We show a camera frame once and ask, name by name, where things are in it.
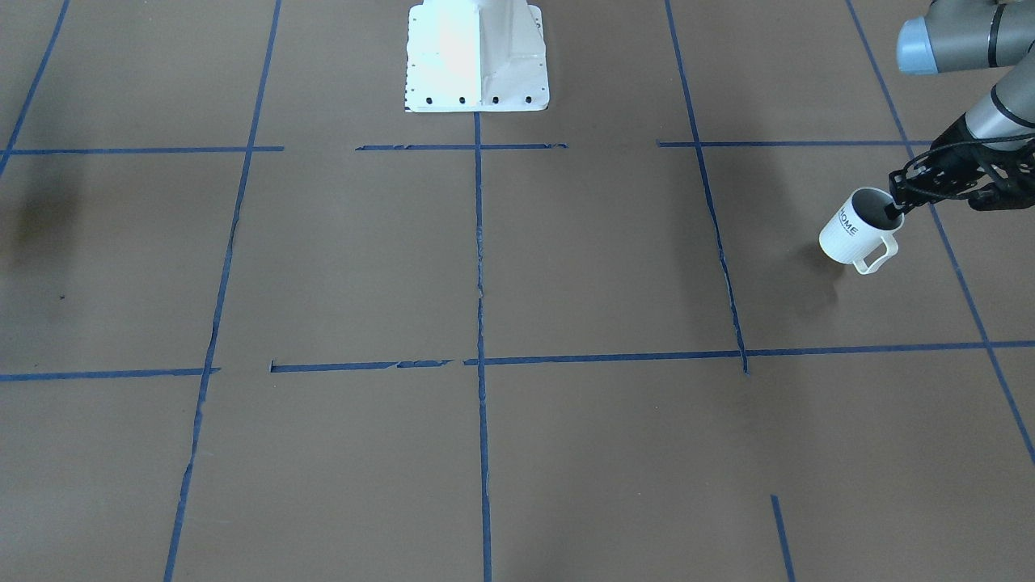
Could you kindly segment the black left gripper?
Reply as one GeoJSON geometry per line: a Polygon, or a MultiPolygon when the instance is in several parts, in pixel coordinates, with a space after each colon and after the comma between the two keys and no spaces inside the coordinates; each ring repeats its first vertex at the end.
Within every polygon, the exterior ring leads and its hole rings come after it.
{"type": "MultiPolygon", "coordinates": [[[[929,149],[929,203],[964,201],[980,213],[1031,209],[1033,194],[1033,129],[1019,140],[974,137],[964,119],[936,137],[929,149]]],[[[908,182],[889,182],[892,201],[887,219],[905,217],[922,206],[922,193],[908,182]]]]}

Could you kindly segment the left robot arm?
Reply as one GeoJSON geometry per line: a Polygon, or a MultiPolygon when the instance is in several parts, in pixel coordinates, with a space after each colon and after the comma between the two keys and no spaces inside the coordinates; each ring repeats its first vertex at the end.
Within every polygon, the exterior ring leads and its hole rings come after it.
{"type": "Polygon", "coordinates": [[[1034,14],[1031,1],[934,1],[906,21],[898,68],[913,76],[1007,70],[924,154],[889,176],[887,217],[940,201],[973,210],[1033,205],[1034,14]]]}

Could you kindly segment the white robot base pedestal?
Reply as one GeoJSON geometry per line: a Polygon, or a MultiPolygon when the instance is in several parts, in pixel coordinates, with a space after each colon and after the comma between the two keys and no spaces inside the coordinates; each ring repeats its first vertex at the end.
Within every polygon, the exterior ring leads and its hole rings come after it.
{"type": "Polygon", "coordinates": [[[404,111],[539,112],[550,104],[543,12],[527,1],[410,8],[404,111]]]}

